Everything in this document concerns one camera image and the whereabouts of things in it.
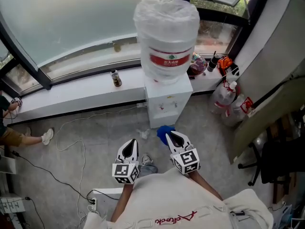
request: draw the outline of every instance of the hand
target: hand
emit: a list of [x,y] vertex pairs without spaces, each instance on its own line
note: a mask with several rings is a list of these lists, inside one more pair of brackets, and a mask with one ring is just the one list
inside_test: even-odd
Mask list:
[[21,107],[22,105],[22,100],[18,97],[15,97],[12,101],[11,101],[12,104],[14,103],[17,103],[19,107]]
[[157,130],[157,136],[161,139],[161,141],[165,144],[167,144],[166,141],[166,136],[165,134],[169,134],[171,131],[175,131],[175,127],[173,126],[168,126],[168,125],[163,125]]

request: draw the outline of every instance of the office chair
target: office chair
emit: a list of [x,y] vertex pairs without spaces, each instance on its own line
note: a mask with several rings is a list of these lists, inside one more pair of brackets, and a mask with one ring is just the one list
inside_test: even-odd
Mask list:
[[[261,172],[262,183],[286,184],[290,182],[289,173],[305,171],[305,137],[299,137],[289,142],[266,142],[260,156],[255,145],[251,143],[256,162],[244,166],[238,164],[239,169],[246,169],[257,166],[253,181],[248,183],[254,186],[259,173]],[[287,176],[285,181],[277,181],[278,177]]]

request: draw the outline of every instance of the red tag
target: red tag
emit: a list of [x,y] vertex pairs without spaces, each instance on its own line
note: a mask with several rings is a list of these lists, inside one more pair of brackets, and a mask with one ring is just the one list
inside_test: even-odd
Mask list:
[[246,100],[243,102],[242,105],[240,105],[242,111],[246,114],[249,110],[249,108],[252,106],[253,102],[251,98],[247,97]]
[[151,61],[156,65],[165,66],[165,67],[175,67],[186,63],[190,58],[190,54],[184,56],[183,58],[174,59],[174,60],[163,59],[152,54],[150,54],[150,57],[151,57]]

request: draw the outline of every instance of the window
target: window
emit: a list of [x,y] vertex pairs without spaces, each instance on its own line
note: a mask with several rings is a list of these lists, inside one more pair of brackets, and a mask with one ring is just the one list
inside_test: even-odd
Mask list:
[[[0,83],[18,96],[140,66],[133,22],[139,1],[0,0]],[[195,51],[234,59],[267,0],[186,1],[200,15]]]
[[[132,18],[140,1],[0,0],[0,10],[21,47],[48,74],[50,63],[65,60],[70,54],[83,54],[88,48],[97,50],[98,45],[104,48],[101,56],[112,54],[113,49],[116,52],[113,41],[136,37]],[[120,61],[115,53],[112,56],[112,62]],[[76,67],[74,71],[79,70],[83,69]],[[71,69],[62,70],[62,74],[71,72]],[[58,76],[61,76],[59,71],[54,78]]]
[[190,0],[190,3],[194,4],[197,8],[222,11],[240,17],[246,16],[246,18],[248,18],[246,6],[249,1],[250,0],[239,0],[235,6],[229,6],[209,0]]
[[230,42],[239,32],[235,25],[215,21],[200,21],[195,52],[200,54],[228,54],[231,49]]
[[2,80],[19,94],[39,85],[20,64],[11,69]]

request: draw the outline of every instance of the electrical outlet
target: electrical outlet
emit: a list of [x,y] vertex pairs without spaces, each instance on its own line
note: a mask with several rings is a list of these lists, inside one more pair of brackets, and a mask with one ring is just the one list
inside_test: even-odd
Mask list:
[[94,204],[91,205],[91,208],[92,208],[92,210],[96,210],[97,199],[96,198],[92,198],[92,200],[94,200]]
[[147,102],[137,104],[137,108],[146,108],[146,107],[147,107]]

